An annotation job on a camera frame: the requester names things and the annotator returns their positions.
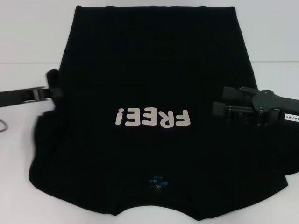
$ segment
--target white background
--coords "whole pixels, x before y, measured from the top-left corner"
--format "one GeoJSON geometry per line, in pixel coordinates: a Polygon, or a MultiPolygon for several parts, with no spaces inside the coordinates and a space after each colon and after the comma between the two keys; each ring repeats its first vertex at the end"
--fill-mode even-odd
{"type": "MultiPolygon", "coordinates": [[[[46,86],[59,68],[76,5],[235,6],[259,89],[299,99],[297,0],[1,0],[0,91],[46,86]]],[[[194,224],[178,211],[155,206],[114,217],[84,210],[35,189],[28,180],[36,116],[50,101],[0,108],[10,128],[0,133],[0,224],[194,224]]],[[[298,224],[299,174],[289,187],[256,205],[201,221],[205,224],[298,224]]]]}

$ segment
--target white wall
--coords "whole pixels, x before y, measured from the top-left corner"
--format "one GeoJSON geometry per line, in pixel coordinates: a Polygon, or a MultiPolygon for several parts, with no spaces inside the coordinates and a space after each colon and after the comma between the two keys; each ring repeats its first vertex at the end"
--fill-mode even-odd
{"type": "MultiPolygon", "coordinates": [[[[58,68],[76,5],[235,6],[259,89],[299,99],[299,2],[296,0],[1,0],[0,91],[45,86],[45,73],[58,68]]],[[[32,128],[50,101],[0,108],[10,129],[0,134],[1,224],[192,224],[180,212],[145,206],[102,215],[53,198],[28,181],[32,128]]],[[[273,197],[209,224],[299,223],[299,174],[273,197]]]]}

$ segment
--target white lettering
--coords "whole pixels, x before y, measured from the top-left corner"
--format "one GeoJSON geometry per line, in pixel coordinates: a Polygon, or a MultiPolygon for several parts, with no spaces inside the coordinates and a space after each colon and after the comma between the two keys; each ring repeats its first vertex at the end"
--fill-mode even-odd
{"type": "Polygon", "coordinates": [[[171,128],[174,126],[174,117],[172,111],[168,111],[168,116],[164,112],[159,111],[159,115],[163,118],[160,122],[160,125],[163,128],[171,128]]]}
{"type": "Polygon", "coordinates": [[[176,126],[188,126],[191,124],[187,110],[183,110],[183,115],[177,115],[176,118],[184,120],[184,121],[177,121],[176,126]]]}
{"type": "Polygon", "coordinates": [[[155,126],[157,125],[157,113],[158,109],[154,107],[146,107],[145,111],[150,111],[151,113],[144,113],[143,116],[145,118],[150,118],[150,120],[143,120],[143,125],[155,126]]]}
{"type": "Polygon", "coordinates": [[[128,119],[134,119],[134,121],[127,121],[125,123],[125,126],[138,126],[140,125],[140,109],[139,108],[128,108],[129,112],[134,113],[128,113],[127,118],[128,119]]]}
{"type": "Polygon", "coordinates": [[[119,113],[117,113],[117,116],[116,116],[116,121],[115,121],[115,124],[116,125],[120,125],[121,124],[121,120],[122,120],[122,112],[124,112],[124,109],[119,109],[118,110],[119,113]]]}

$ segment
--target black t-shirt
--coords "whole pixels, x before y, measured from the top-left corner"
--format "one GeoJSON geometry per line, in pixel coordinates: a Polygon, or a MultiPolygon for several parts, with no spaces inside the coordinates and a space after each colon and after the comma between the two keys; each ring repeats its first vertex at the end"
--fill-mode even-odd
{"type": "Polygon", "coordinates": [[[202,220],[287,186],[263,131],[211,113],[224,86],[256,88],[234,7],[77,7],[59,75],[29,176],[52,196],[202,220]]]}

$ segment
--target white label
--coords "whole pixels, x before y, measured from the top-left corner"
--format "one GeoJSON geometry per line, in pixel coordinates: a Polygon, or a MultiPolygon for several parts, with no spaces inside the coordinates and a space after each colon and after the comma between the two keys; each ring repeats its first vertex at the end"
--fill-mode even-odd
{"type": "Polygon", "coordinates": [[[286,113],[285,114],[285,120],[291,120],[291,121],[299,122],[299,116],[286,113]]]}

